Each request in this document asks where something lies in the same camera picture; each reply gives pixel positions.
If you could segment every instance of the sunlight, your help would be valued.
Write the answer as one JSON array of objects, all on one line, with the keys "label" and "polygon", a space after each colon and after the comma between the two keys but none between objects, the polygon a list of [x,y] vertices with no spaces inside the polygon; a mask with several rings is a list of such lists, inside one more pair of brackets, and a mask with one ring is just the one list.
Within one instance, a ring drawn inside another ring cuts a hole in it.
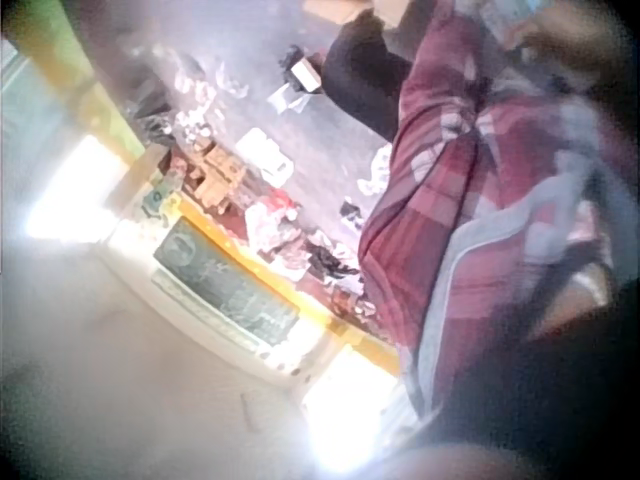
[{"label": "sunlight", "polygon": [[116,225],[102,207],[128,166],[98,140],[86,136],[53,176],[27,221],[33,238],[95,243]]},{"label": "sunlight", "polygon": [[322,465],[348,472],[371,458],[380,413],[397,379],[347,346],[303,405]]}]

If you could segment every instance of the black pants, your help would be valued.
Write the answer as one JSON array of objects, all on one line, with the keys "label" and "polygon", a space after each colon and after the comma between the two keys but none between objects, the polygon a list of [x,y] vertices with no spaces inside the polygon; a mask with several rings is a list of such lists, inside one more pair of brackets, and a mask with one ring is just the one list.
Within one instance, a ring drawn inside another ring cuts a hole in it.
[{"label": "black pants", "polygon": [[398,132],[402,83],[411,62],[387,50],[371,11],[342,27],[322,69],[322,88],[343,111],[384,139]]}]

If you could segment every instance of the shirt sleeve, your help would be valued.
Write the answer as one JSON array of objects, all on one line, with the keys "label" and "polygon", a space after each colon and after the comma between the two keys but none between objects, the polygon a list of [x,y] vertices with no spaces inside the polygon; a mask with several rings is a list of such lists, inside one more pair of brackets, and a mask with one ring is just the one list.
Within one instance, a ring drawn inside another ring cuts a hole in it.
[{"label": "shirt sleeve", "polygon": [[363,230],[365,287],[380,326],[399,346],[419,342],[473,165],[482,32],[451,2],[438,3],[401,92],[389,186]]}]

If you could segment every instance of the plaid shirt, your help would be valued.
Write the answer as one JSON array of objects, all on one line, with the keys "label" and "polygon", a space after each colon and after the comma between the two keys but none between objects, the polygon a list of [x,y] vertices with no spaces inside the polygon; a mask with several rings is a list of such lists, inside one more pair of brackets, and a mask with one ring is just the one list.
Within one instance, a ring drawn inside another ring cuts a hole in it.
[{"label": "plaid shirt", "polygon": [[570,245],[601,247],[584,192],[636,155],[584,101],[546,94],[513,69],[481,95],[496,67],[482,63],[484,32],[439,2],[401,93],[389,186],[360,243],[365,288],[419,413],[503,338],[497,312],[530,299]]}]

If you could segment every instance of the gray floor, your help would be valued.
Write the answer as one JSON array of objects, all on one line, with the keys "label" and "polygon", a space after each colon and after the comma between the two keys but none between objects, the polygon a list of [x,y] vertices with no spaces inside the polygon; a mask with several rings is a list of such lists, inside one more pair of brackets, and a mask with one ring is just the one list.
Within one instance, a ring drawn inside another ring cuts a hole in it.
[{"label": "gray floor", "polygon": [[2,97],[3,453],[33,478],[305,478],[307,429],[284,392],[173,329],[90,245],[26,234],[84,132],[35,68],[13,87]]},{"label": "gray floor", "polygon": [[118,68],[109,45],[113,32],[123,27],[190,53],[210,80],[224,61],[237,80],[249,85],[246,98],[225,99],[225,141],[235,143],[252,127],[264,130],[295,163],[285,190],[304,206],[304,216],[357,248],[358,237],[340,223],[338,210],[345,196],[365,215],[375,205],[377,198],[362,195],[356,181],[370,178],[370,162],[384,140],[324,96],[312,98],[301,114],[287,111],[278,116],[266,102],[282,85],[278,60],[289,45],[327,51],[337,25],[305,13],[303,0],[65,3],[89,56],[110,76]]}]

